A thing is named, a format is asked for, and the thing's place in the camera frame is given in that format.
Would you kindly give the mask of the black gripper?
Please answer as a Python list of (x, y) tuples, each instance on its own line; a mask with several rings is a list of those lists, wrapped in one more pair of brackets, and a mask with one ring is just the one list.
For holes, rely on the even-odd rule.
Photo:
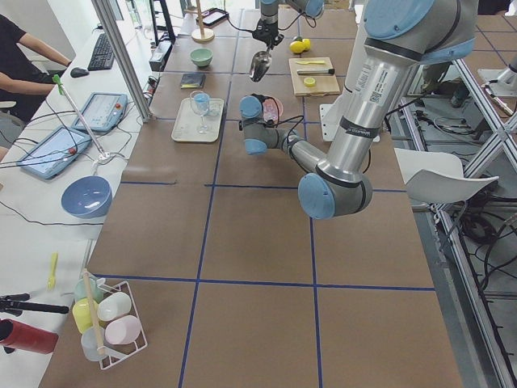
[(258, 23), (253, 31), (253, 38), (262, 41), (268, 48), (273, 48), (283, 41), (284, 35), (279, 33), (277, 23)]

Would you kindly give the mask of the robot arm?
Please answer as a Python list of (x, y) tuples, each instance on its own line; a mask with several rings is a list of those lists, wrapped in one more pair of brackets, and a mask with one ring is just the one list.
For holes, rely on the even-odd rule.
[(362, 22), (365, 59), (342, 109), (328, 152), (293, 130), (263, 119), (263, 104), (247, 95), (239, 104), (248, 154), (280, 149), (306, 170), (298, 184), (301, 207), (313, 219), (358, 213), (372, 199), (361, 166), (397, 92), (414, 65), (452, 61), (474, 46), (476, 1), (369, 1)]
[[(318, 19), (324, 11), (324, 2), (322, 0), (287, 0), (286, 3), (300, 15), (308, 16), (311, 19)], [(263, 42), (268, 49), (273, 49), (284, 38), (279, 33), (278, 27), (280, 2), (277, 0), (262, 0), (259, 4), (260, 19), (251, 34), (254, 39)]]

